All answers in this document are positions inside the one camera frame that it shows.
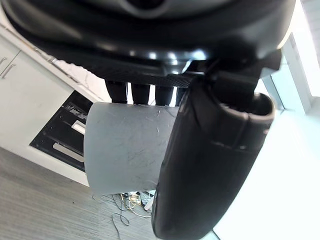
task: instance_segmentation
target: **silver handle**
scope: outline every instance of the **silver handle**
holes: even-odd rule
[[[0,65],[1,65],[5,60],[7,60],[7,59],[8,59],[8,58],[6,58],[6,57],[2,58],[1,61],[0,61]]]
[[[8,68],[8,70],[5,71],[5,73],[3,74],[2,79],[5,79],[5,77],[8,75],[8,73],[10,72],[10,70],[11,70],[13,67],[15,67],[15,66],[16,66],[15,64],[10,65],[10,67]]]

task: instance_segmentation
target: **white cabinet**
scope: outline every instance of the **white cabinet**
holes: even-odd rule
[[[0,74],[0,147],[21,155],[72,92],[20,52]]]
[[[0,36],[0,74],[19,53],[19,49]]]

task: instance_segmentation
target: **wood-look floor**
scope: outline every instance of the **wood-look floor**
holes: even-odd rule
[[[115,240],[112,213],[90,188],[0,148],[1,240]],[[122,240],[156,239],[150,218],[123,215],[130,226],[115,217]]]

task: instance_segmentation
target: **white wall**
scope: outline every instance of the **white wall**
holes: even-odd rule
[[[246,182],[214,228],[222,240],[320,239],[320,100],[285,111]]]

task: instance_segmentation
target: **wire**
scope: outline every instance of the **wire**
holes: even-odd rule
[[[115,195],[118,196],[118,199],[120,200],[120,204],[117,202]],[[119,216],[120,217],[120,221],[122,222],[123,225],[125,225],[126,227],[128,227],[130,225],[130,221],[128,220],[128,218],[126,218],[125,216],[123,216],[123,212],[125,211],[129,211],[133,214],[135,214],[138,217],[141,218],[151,218],[150,216],[144,216],[144,215],[140,215],[138,213],[136,213],[134,211],[134,208],[136,206],[141,206],[141,197],[137,194],[128,194],[128,198],[124,198],[123,194],[112,194],[111,196],[107,196],[107,195],[102,195],[103,197],[105,197],[106,199],[102,200],[102,201],[98,201],[94,195],[92,195],[92,199],[97,201],[98,203],[102,204],[105,202],[110,202],[116,205],[116,207],[120,210],[120,213],[114,212],[111,214],[111,220],[112,220],[112,224],[116,230],[116,233],[118,235],[118,238],[121,240],[121,236],[120,236],[120,231],[116,225],[115,222],[115,216]]]
[[[152,217],[152,215],[150,215],[150,216],[142,216],[142,215],[136,213],[135,211],[130,211],[130,212],[132,212],[133,214],[135,214],[135,215],[137,215],[137,216],[139,216],[141,218],[151,218]]]
[[[112,219],[112,223],[113,223],[113,226],[116,230],[116,233],[118,234],[118,238],[121,240],[121,237],[120,237],[120,232],[119,232],[119,229],[117,228],[117,225],[115,223],[115,219],[114,219],[114,215],[117,215],[117,216],[120,216],[120,221],[123,223],[123,225],[125,225],[126,227],[128,227],[130,225],[130,221],[128,218],[126,218],[125,216],[122,215],[122,212],[123,211],[126,211],[126,209],[123,210],[123,197],[122,195],[120,195],[121,198],[120,198],[120,202],[121,202],[121,206],[119,206],[114,198],[114,195],[112,194],[112,199],[114,200],[114,203],[115,205],[117,206],[118,209],[120,209],[120,213],[116,213],[114,212],[112,215],[111,215],[111,219]]]

